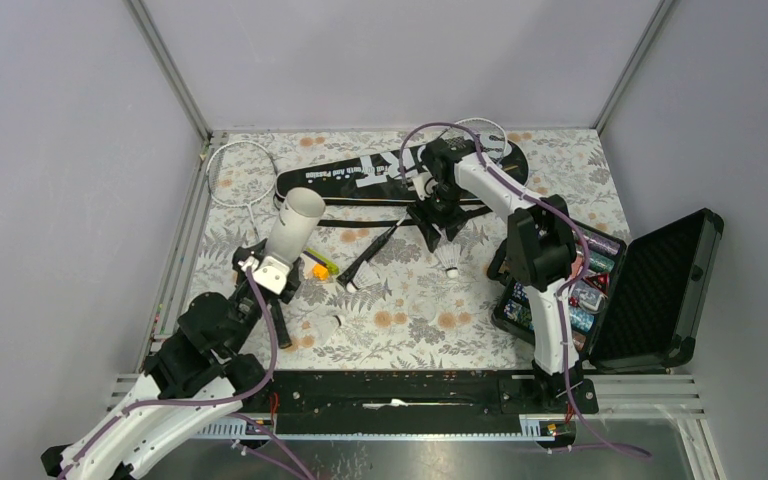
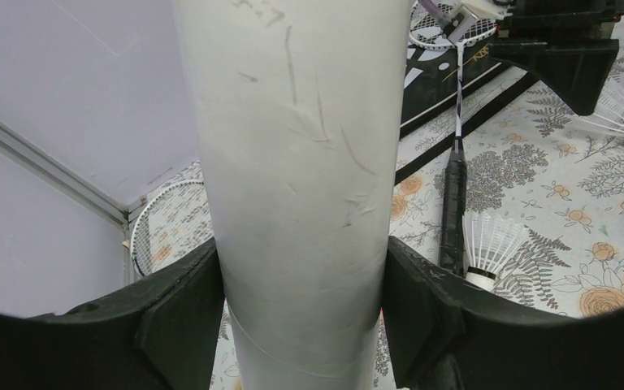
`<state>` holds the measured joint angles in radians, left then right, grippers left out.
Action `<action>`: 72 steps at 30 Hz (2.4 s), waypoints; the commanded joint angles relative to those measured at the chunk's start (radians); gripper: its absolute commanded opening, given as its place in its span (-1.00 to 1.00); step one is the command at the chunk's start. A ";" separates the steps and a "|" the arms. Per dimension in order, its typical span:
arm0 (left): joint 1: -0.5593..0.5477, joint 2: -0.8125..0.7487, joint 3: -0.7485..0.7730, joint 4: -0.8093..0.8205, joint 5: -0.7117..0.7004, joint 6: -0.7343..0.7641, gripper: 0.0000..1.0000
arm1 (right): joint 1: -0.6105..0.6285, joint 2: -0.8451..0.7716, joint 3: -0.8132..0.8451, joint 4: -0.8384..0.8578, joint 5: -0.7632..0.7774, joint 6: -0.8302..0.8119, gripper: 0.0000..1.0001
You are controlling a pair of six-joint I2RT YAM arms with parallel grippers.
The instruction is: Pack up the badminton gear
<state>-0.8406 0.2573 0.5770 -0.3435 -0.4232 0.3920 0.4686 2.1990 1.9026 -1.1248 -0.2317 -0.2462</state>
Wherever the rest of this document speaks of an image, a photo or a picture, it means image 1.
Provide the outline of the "white shuttlecock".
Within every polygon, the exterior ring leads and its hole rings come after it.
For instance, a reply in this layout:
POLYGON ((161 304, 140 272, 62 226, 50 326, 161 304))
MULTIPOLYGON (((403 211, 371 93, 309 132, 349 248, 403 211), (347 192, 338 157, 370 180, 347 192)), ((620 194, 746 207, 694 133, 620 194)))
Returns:
POLYGON ((462 254, 462 246, 457 243, 440 244, 434 252, 439 260, 441 268, 449 279, 459 276, 459 265, 462 254))
POLYGON ((368 261, 360 262, 353 270, 349 272, 345 288, 348 292, 354 293, 380 283, 380 276, 368 261))
POLYGON ((305 320, 301 327, 302 345, 305 348, 324 345, 340 329, 343 319, 341 313, 325 313, 305 320))

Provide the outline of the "white shuttlecock tube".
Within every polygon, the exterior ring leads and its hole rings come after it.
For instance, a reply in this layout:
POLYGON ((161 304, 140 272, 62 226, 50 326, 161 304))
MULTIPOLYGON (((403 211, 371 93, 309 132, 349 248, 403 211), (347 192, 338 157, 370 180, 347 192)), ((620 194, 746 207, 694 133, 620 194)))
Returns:
POLYGON ((326 209, 315 191, 297 187, 290 190, 267 236, 265 255, 292 265, 304 250, 326 209))

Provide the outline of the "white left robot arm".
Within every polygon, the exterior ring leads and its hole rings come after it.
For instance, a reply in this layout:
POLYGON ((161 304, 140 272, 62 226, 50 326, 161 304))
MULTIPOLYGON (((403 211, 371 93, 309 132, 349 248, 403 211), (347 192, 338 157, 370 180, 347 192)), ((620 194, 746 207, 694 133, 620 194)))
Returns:
POLYGON ((140 479, 203 427, 241 407, 264 407, 289 340, 281 306, 300 286, 303 249, 277 239, 238 248, 232 294, 196 296, 104 419, 82 439, 42 453, 46 474, 140 479))

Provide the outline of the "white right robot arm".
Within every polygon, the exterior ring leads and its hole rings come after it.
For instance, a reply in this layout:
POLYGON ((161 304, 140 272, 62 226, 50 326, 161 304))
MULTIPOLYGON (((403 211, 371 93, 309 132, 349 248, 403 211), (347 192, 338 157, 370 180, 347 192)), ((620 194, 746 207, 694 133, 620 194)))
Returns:
POLYGON ((453 240, 466 222, 461 207, 469 193, 489 207, 507 228, 504 258, 512 280, 523 286, 534 329, 535 402, 557 412, 567 405, 582 414, 575 395, 583 372, 572 337, 569 293, 580 274, 573 268, 581 230, 558 195, 537 197, 484 158, 476 141, 438 139, 427 144, 413 177, 418 199, 408 207, 430 252, 453 240))

